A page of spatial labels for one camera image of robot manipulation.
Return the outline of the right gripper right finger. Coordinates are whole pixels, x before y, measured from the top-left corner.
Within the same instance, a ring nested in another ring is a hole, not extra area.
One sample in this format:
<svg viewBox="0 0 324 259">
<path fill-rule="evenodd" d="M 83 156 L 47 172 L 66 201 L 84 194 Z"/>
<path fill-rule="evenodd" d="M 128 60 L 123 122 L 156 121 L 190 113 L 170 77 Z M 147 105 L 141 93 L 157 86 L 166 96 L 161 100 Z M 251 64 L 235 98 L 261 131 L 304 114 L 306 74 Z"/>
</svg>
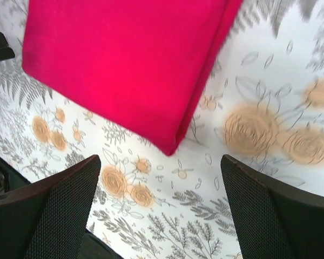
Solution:
<svg viewBox="0 0 324 259">
<path fill-rule="evenodd" d="M 324 258 L 324 197 L 250 168 L 230 155 L 222 179 L 243 258 Z"/>
</svg>

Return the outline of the magenta red t-shirt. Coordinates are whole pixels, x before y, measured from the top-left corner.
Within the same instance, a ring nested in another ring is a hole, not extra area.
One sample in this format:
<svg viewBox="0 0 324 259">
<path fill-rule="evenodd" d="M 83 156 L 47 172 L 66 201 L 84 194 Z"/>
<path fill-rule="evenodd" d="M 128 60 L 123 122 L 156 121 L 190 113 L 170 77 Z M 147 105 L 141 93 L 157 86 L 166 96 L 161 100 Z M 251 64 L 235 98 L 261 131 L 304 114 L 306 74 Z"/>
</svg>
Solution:
<svg viewBox="0 0 324 259">
<path fill-rule="evenodd" d="M 22 67 L 172 155 L 240 1 L 30 1 Z"/>
</svg>

